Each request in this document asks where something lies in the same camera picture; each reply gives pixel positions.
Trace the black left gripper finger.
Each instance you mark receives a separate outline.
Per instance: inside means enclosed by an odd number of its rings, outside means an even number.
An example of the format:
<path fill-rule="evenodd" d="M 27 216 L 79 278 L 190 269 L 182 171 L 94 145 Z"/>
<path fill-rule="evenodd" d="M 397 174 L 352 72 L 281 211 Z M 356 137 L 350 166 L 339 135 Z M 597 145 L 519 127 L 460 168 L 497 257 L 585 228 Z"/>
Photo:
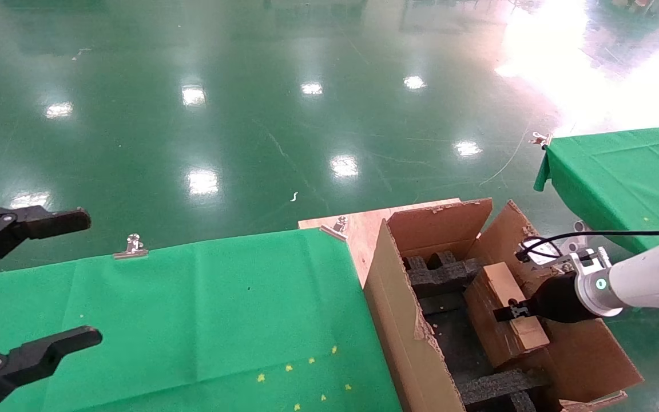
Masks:
<path fill-rule="evenodd" d="M 83 208 L 50 212 L 39 204 L 17 209 L 0 207 L 0 260 L 23 241 L 84 231 L 91 224 L 91 216 Z"/>
<path fill-rule="evenodd" d="M 102 340 L 96 328 L 77 327 L 0 353 L 0 404 L 16 389 L 52 376 L 63 357 Z"/>

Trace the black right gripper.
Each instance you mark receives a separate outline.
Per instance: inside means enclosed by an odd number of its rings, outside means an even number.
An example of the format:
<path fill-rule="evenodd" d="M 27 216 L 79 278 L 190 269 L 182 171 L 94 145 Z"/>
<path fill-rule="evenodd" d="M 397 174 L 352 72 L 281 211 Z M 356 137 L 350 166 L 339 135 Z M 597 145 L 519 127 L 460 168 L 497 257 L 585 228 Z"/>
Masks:
<path fill-rule="evenodd" d="M 497 322 L 510 322 L 535 315 L 567 324 L 599 318 L 579 300 L 575 289 L 575 274 L 548 278 L 528 300 L 509 300 L 507 307 L 496 308 L 493 315 Z"/>

